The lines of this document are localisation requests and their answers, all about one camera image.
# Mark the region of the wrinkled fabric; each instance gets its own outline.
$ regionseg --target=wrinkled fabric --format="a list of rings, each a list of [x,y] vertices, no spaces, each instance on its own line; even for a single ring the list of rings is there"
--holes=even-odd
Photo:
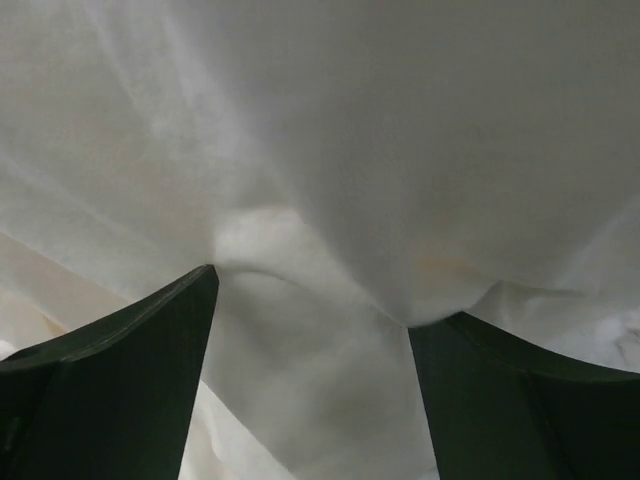
[[[431,478],[406,326],[640,366],[638,40],[631,0],[4,2],[0,288],[77,328],[214,263],[182,475]]]

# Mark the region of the dark plastic piece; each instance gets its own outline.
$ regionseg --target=dark plastic piece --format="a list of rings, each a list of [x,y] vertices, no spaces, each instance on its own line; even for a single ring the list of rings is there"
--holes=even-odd
[[[0,362],[0,479],[176,480],[217,292],[200,267]]]
[[[640,479],[640,375],[466,313],[409,335],[441,480]]]

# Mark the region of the white fabric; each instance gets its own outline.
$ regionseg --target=white fabric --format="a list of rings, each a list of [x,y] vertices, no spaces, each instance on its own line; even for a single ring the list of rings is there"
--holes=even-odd
[[[0,287],[75,328],[212,262],[183,475],[428,478],[403,326],[634,367],[639,40],[631,0],[2,2]]]

